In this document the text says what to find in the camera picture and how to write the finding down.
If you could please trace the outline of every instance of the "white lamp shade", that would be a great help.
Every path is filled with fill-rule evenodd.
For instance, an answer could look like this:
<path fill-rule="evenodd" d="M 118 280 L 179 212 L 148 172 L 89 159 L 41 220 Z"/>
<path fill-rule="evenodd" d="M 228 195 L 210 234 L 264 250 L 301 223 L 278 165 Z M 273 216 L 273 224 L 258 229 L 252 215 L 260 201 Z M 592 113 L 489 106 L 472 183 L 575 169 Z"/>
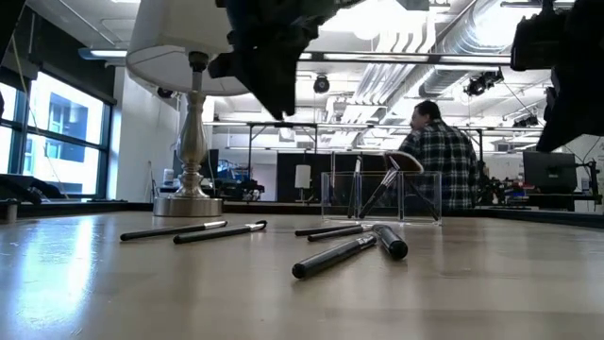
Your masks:
<path fill-rule="evenodd" d="M 193 83 L 189 52 L 203 52 L 210 58 L 228 52 L 230 30 L 227 12 L 211 0 L 141 1 L 126 67 L 135 77 L 186 93 Z M 239 95 L 249 91 L 234 77 L 212 79 L 204 72 L 202 92 Z"/>
<path fill-rule="evenodd" d="M 310 188 L 310 165 L 295 166 L 295 185 L 296 189 Z"/>

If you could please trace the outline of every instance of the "table surface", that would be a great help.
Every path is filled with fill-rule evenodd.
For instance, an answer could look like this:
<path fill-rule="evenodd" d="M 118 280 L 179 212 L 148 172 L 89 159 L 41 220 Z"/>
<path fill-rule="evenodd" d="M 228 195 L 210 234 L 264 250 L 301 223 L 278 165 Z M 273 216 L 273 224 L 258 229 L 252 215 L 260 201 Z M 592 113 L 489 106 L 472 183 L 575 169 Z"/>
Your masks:
<path fill-rule="evenodd" d="M 226 215 L 266 232 L 175 246 L 119 235 L 199 219 L 119 212 L 0 226 L 4 339 L 598 339 L 604 234 L 495 219 L 399 229 L 408 258 L 378 246 L 310 280 L 297 261 L 319 216 Z"/>

